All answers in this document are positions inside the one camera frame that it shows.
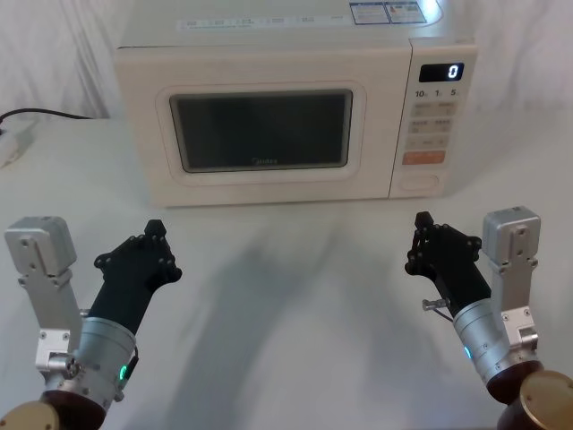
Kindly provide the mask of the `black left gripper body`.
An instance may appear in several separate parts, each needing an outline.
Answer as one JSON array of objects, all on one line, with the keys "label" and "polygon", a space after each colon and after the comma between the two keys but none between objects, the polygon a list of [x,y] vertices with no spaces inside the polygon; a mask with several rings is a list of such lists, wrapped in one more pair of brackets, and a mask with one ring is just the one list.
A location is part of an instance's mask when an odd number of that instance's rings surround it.
[{"label": "black left gripper body", "polygon": [[101,271],[103,285],[90,307],[89,317],[109,320],[136,334],[163,281],[157,247],[132,259],[114,262]]}]

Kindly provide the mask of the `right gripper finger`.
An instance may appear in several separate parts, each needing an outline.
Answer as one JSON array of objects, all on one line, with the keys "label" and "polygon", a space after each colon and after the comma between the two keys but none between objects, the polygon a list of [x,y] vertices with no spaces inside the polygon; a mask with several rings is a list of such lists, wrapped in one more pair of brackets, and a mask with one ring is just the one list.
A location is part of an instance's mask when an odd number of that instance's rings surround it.
[{"label": "right gripper finger", "polygon": [[482,248],[478,236],[468,236],[424,213],[424,259],[427,262],[477,262]]},{"label": "right gripper finger", "polygon": [[411,249],[406,254],[406,273],[411,276],[436,276],[433,247],[436,244],[436,224],[428,211],[415,216],[415,232]]}]

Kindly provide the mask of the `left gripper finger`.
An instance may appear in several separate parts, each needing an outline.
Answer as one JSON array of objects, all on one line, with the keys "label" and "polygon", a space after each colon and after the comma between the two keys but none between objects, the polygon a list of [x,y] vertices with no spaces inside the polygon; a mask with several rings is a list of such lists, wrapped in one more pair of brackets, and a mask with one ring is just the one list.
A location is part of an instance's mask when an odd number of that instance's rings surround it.
[{"label": "left gripper finger", "polygon": [[161,220],[158,221],[157,231],[157,249],[158,264],[161,270],[161,276],[165,283],[175,283],[181,279],[183,272],[175,264],[175,257],[166,238],[167,229]]},{"label": "left gripper finger", "polygon": [[112,251],[99,255],[94,261],[94,266],[104,270],[114,262],[132,259],[136,255],[150,252],[154,246],[157,227],[156,219],[149,220],[142,234],[129,236]]}]

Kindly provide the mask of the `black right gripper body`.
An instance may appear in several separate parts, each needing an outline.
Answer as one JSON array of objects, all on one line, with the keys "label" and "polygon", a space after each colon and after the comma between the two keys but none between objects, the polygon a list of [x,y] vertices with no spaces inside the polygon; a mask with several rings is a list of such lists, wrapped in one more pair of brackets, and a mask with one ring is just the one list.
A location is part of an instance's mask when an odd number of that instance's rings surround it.
[{"label": "black right gripper body", "polygon": [[433,282],[440,296],[449,301],[452,317],[468,305],[491,297],[491,289],[475,266],[479,259],[474,251],[454,251],[431,258]]}]

